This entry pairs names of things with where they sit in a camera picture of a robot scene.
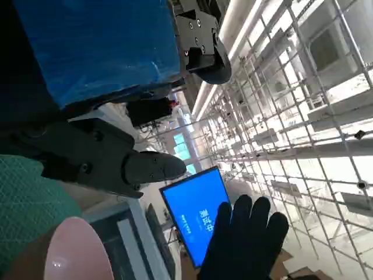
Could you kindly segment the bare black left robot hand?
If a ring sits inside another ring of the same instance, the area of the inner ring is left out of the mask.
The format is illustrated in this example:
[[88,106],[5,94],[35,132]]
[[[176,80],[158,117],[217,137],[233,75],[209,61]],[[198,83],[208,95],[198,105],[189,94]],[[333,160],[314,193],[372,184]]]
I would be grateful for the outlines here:
[[217,19],[196,2],[2,1],[1,153],[42,176],[131,198],[186,172],[173,155],[135,150],[97,117],[106,103],[155,101],[186,74],[219,85],[231,65]]

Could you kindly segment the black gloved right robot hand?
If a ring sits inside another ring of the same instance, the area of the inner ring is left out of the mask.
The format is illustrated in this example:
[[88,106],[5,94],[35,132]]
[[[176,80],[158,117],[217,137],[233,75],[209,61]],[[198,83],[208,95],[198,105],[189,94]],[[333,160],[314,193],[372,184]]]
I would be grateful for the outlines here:
[[198,279],[269,279],[289,225],[270,201],[241,195],[234,205],[222,203]]

